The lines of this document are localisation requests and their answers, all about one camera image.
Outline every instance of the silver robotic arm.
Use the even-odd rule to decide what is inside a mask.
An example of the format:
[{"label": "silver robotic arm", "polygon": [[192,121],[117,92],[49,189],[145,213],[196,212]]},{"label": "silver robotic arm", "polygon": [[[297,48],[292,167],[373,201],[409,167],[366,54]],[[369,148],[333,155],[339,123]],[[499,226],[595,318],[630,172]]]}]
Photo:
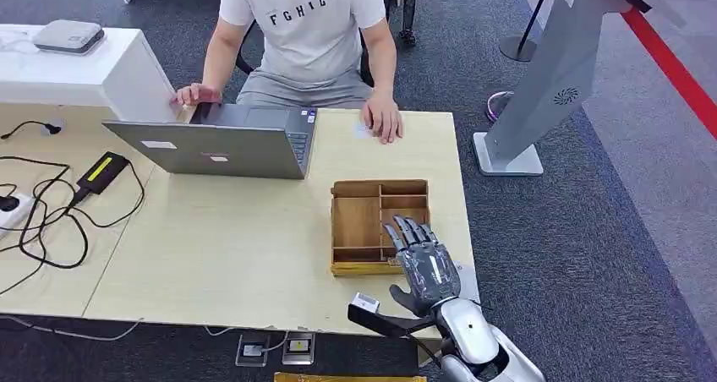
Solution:
[{"label": "silver robotic arm", "polygon": [[480,306],[459,297],[456,266],[433,231],[407,217],[393,219],[402,235],[393,226],[385,225],[385,229],[411,290],[391,285],[391,296],[419,319],[383,316],[377,305],[367,309],[356,299],[349,304],[349,319],[384,336],[407,336],[437,327],[443,337],[438,365],[449,382],[544,382],[540,370],[485,320]]}]

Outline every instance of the speaker grille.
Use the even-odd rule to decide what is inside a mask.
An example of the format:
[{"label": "speaker grille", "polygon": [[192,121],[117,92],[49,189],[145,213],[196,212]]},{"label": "speaker grille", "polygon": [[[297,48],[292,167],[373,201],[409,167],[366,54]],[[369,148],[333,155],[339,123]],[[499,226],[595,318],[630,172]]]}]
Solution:
[{"label": "speaker grille", "polygon": [[565,88],[553,96],[553,103],[559,106],[567,106],[574,103],[579,96],[580,91],[577,88]]}]

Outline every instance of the man's arm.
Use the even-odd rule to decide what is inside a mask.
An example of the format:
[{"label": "man's arm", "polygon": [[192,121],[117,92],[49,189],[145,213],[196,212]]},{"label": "man's arm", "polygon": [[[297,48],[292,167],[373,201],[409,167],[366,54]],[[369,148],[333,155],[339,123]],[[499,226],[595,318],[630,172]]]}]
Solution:
[{"label": "man's arm", "polygon": [[393,77],[396,74],[396,43],[386,19],[361,30],[369,50],[369,68],[374,77],[374,92],[393,98]]},{"label": "man's arm", "polygon": [[245,32],[245,25],[232,25],[219,18],[206,48],[202,83],[178,90],[177,102],[180,105],[194,106],[202,101],[222,101],[222,91],[232,76]]},{"label": "man's arm", "polygon": [[374,94],[361,111],[366,127],[373,129],[382,143],[403,137],[403,123],[393,100],[393,78],[396,74],[396,43],[386,19],[362,29],[369,51],[369,69],[374,78]]},{"label": "man's arm", "polygon": [[202,84],[220,92],[224,90],[234,71],[245,32],[245,25],[232,25],[219,18],[206,48]]}]

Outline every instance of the gray kiosk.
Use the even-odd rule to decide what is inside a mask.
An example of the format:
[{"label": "gray kiosk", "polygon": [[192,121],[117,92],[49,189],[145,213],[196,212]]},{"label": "gray kiosk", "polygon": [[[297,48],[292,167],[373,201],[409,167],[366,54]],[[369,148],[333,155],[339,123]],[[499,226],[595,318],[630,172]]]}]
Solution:
[{"label": "gray kiosk", "polygon": [[490,98],[500,117],[488,133],[473,134],[484,175],[543,173],[534,143],[590,97],[603,16],[632,7],[651,9],[643,0],[555,0],[528,72],[515,92]]}]

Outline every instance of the white desk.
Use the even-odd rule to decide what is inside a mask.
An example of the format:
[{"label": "white desk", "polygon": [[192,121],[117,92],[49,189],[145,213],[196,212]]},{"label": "white desk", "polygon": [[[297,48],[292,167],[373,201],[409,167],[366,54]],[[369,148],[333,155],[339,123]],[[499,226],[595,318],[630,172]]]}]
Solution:
[{"label": "white desk", "polygon": [[[63,179],[75,183],[105,151],[110,150],[130,159],[140,179],[146,183],[154,164],[100,125],[103,118],[112,117],[107,108],[0,104],[0,134],[29,118],[47,121],[54,117],[67,121],[62,132],[43,137],[38,126],[25,126],[9,140],[0,140],[0,156],[23,156],[69,164],[72,171]],[[59,170],[26,162],[0,161],[0,183],[16,183],[18,192],[31,194],[36,183],[54,177]],[[3,195],[7,191],[0,188]],[[108,223],[130,211],[139,194],[137,181],[127,168],[102,195],[88,196],[80,207],[100,223]],[[43,199],[53,210],[66,205],[71,193],[66,185],[58,183],[45,196]],[[45,265],[24,284],[0,296],[0,313],[82,316],[127,222],[113,228],[97,229],[84,217],[78,217],[90,241],[86,261],[73,270]],[[18,237],[18,233],[6,235],[0,239],[0,248],[16,244]],[[82,252],[82,238],[68,219],[52,225],[45,239],[53,260],[74,262]],[[41,255],[36,243],[31,244],[30,251]],[[17,249],[0,253],[0,290],[29,274],[37,264]]]},{"label": "white desk", "polygon": [[106,106],[122,120],[171,122],[174,89],[141,30],[106,28],[84,56],[42,52],[41,26],[0,25],[0,102]]},{"label": "white desk", "polygon": [[[334,277],[331,186],[346,179],[429,181],[432,226],[473,265],[450,113],[405,112],[393,145],[354,135],[354,111],[319,111],[304,181],[171,175],[157,168],[85,317],[372,334],[347,319],[357,291],[408,316],[388,292],[402,276]],[[437,337],[424,330],[422,337]]]}]

